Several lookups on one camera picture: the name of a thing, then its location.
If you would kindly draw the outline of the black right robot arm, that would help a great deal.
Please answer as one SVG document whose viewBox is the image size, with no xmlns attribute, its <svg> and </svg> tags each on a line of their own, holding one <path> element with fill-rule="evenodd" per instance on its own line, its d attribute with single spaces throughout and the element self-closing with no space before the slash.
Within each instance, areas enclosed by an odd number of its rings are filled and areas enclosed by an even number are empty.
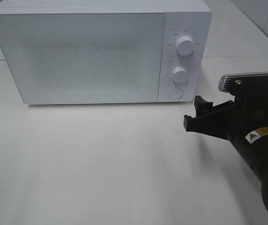
<svg viewBox="0 0 268 225">
<path fill-rule="evenodd" d="M 261 182 L 268 211 L 268 95 L 236 97 L 219 105 L 196 96 L 196 116 L 184 116 L 187 132 L 229 141 Z"/>
</svg>

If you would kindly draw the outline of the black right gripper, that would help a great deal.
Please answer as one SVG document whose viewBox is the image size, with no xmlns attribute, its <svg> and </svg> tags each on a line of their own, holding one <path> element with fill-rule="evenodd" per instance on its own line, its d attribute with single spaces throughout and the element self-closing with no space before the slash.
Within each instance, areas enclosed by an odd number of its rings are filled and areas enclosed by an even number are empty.
<svg viewBox="0 0 268 225">
<path fill-rule="evenodd" d="M 268 96 L 235 97 L 215 106 L 196 96 L 194 107 L 203 115 L 184 115 L 187 132 L 225 139 L 233 145 L 268 145 Z"/>
</svg>

